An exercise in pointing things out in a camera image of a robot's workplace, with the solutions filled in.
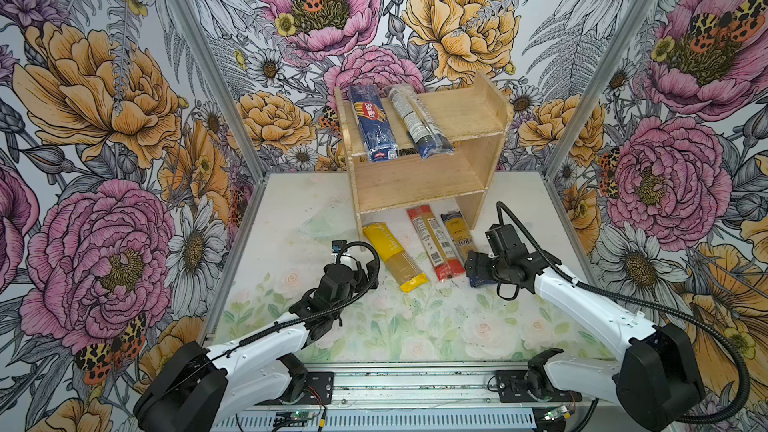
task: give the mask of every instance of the clear pasta package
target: clear pasta package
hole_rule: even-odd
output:
[[[411,218],[419,240],[424,245],[429,261],[435,268],[437,280],[443,282],[447,278],[464,274],[464,267],[453,253],[451,243],[448,242],[440,223],[432,213],[432,208],[429,206],[409,208],[408,216]]]
[[[397,158],[397,140],[379,99],[379,87],[350,86],[347,95],[355,108],[355,118],[362,142],[368,150],[368,159],[371,162],[381,162]]]
[[[385,91],[392,101],[392,106],[406,124],[408,134],[422,159],[437,154],[453,154],[453,146],[411,84],[395,84],[387,87]]]

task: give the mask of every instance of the spaghetti package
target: spaghetti package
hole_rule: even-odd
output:
[[[402,248],[384,222],[368,224],[362,228],[362,233],[379,253],[379,258],[384,261],[384,265],[397,281],[400,290],[410,292],[419,285],[429,282],[427,276]]]
[[[440,218],[442,219],[442,223],[446,225],[448,234],[450,234],[453,239],[453,245],[456,247],[456,252],[458,252],[462,264],[466,264],[469,252],[477,252],[478,248],[475,246],[475,241],[472,240],[472,234],[469,231],[469,226],[467,226],[467,223],[464,220],[464,216],[462,216],[460,211],[453,210],[447,214],[441,214]],[[473,288],[494,283],[494,281],[482,278],[469,277],[469,285]]]
[[[447,278],[464,273],[464,267],[453,253],[446,234],[440,228],[440,223],[432,213],[429,206],[419,206],[408,209],[408,216],[416,229],[418,238],[422,241],[424,249],[429,256],[429,261],[435,268],[437,280],[440,282]]]
[[[395,84],[387,87],[386,91],[398,114],[406,123],[408,133],[411,135],[413,143],[416,144],[418,154],[422,159],[432,157],[435,154],[453,155],[453,146],[440,130],[424,102],[418,98],[418,94],[411,84]],[[424,146],[418,144],[418,137],[424,133],[422,128],[426,130],[427,137],[431,137],[431,141],[427,139]]]
[[[379,99],[379,88],[350,86],[347,94],[355,107],[355,118],[360,127],[362,142],[368,149],[368,159],[380,162],[397,158],[397,140]]]
[[[389,100],[392,101],[392,106],[395,107],[398,115],[406,124],[408,135],[416,145],[418,154],[422,159],[432,157],[439,153],[437,139],[408,101],[408,96],[402,91],[402,85],[398,84],[386,88]]]

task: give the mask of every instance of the table surface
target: table surface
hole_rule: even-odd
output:
[[[584,276],[536,172],[494,174],[472,231],[480,252],[490,252],[484,231],[497,221],[497,200],[550,253]],[[436,216],[457,208],[453,199],[430,205]],[[538,296],[521,291],[517,300],[505,302],[495,287],[470,288],[466,278],[438,282],[405,210],[363,216],[363,223],[369,222],[386,222],[430,283],[406,294],[382,268],[379,288],[342,313],[343,327],[336,322],[321,340],[297,354],[305,363],[528,360],[550,347],[582,357],[610,357],[575,320]],[[322,267],[333,259],[331,241],[341,238],[356,240],[346,174],[272,174],[215,341],[229,341],[273,322],[316,287]],[[361,262],[369,260],[367,252],[357,254]]]

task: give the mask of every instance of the nutrition label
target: nutrition label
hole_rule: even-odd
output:
[[[416,234],[418,234],[418,238],[421,239],[424,249],[427,250],[429,261],[435,267],[443,265],[445,261],[442,260],[442,256],[440,255],[437,245],[435,245],[435,241],[433,241],[432,236],[429,235],[429,230],[427,229],[427,224],[424,223],[424,218],[415,217],[412,222],[413,227],[416,229]]]
[[[429,226],[432,227],[432,230],[435,231],[435,236],[437,237],[437,242],[440,242],[440,245],[442,245],[442,250],[446,254],[446,257],[448,260],[451,260],[453,258],[456,258],[456,254],[453,253],[453,249],[451,248],[450,242],[448,242],[448,238],[446,237],[446,234],[442,233],[442,229],[440,228],[440,225],[437,222],[436,218],[428,218]]]

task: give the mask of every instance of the floral wallpaper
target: floral wallpaper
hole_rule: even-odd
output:
[[[768,0],[658,0],[554,178],[607,290],[692,314],[744,355],[747,407],[687,430],[768,430],[766,14]],[[542,124],[559,125],[569,101],[536,109],[521,143],[550,139]],[[707,389],[697,413],[725,407],[730,356],[685,322],[644,312],[693,342]]]
[[[137,430],[254,192],[163,4],[0,0],[6,430]]]
[[[517,114],[498,168],[542,169],[631,0],[190,1],[265,169],[288,172],[346,168],[335,87],[425,92],[476,72]],[[176,34],[171,14],[162,24]],[[602,148],[603,119],[580,137],[581,160]]]

